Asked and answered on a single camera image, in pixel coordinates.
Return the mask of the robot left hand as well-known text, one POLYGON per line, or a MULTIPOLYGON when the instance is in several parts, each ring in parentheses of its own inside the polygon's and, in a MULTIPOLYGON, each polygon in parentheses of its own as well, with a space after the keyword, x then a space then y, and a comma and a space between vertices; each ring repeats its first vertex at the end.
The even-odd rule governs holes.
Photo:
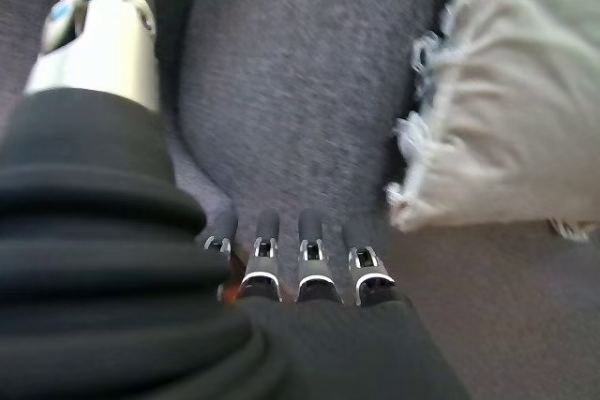
POLYGON ((298 220, 293 303, 279 217, 261 213, 237 291, 237 219, 177 188, 158 107, 154 0, 60 0, 1 140, 5 399, 464 399, 467 391, 348 225, 345 304, 321 216, 298 220))

